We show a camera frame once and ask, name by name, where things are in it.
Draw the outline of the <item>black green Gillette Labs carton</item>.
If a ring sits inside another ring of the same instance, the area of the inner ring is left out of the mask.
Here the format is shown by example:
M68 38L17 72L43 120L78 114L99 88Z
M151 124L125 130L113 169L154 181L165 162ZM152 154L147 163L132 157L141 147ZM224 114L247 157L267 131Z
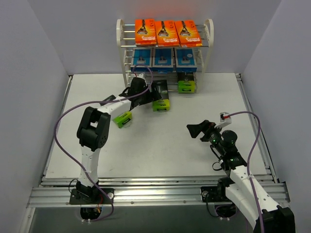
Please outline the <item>black green Gillette Labs carton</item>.
M152 94L152 108L154 112L165 112L170 110L171 105L166 80L153 81Z

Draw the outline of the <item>Harry's blade cartridge pack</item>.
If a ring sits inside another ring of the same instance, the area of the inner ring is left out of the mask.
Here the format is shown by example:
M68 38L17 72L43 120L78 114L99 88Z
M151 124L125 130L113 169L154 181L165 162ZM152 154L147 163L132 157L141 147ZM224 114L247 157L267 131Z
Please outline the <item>Harry's blade cartridge pack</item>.
M152 56L152 71L170 73L174 70L173 48L154 48Z

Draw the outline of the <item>grey Harry's box blue razor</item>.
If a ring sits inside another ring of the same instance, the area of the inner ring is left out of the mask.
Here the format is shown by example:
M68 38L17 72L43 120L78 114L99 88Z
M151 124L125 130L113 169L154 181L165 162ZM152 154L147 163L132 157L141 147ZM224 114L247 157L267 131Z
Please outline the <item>grey Harry's box blue razor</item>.
M197 62L192 48L175 48L175 70L176 72L196 72Z

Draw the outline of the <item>small orange Gillette razor box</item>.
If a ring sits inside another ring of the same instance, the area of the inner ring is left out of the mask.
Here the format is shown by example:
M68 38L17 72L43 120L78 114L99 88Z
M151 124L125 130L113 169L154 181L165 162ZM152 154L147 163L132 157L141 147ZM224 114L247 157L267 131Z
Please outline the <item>small orange Gillette razor box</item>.
M157 44L155 20L153 18L135 20L135 44L137 46Z

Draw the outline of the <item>orange Gillette Fusion5 razor box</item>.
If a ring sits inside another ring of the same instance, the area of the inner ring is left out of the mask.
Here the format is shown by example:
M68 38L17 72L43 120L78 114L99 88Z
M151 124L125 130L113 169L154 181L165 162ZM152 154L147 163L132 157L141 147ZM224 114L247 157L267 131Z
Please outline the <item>orange Gillette Fusion5 razor box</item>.
M202 39L193 20L175 21L180 46L183 48L200 47Z

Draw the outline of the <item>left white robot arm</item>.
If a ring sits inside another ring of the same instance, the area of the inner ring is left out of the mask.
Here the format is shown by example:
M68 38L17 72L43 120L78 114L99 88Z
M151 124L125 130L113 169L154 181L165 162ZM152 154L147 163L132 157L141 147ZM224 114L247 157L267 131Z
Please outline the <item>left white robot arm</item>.
M86 203L94 203L100 195L96 187L101 148L108 140L110 122L139 105L160 100L161 94L153 82L148 86L143 76L134 77L131 85L118 96L110 95L99 108L87 107L77 130L82 152L82 168L76 191Z

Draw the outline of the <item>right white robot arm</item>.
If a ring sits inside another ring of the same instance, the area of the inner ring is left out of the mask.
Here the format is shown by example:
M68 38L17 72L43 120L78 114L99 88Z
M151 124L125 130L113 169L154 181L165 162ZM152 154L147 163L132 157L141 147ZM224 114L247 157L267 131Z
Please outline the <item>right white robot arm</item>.
M219 153L221 168L227 176L218 180L216 196L235 204L255 233L294 233L293 212L276 202L256 180L235 145L237 134L223 131L225 124L224 120L220 125L204 120L187 125L192 138L203 133L200 140L209 142Z

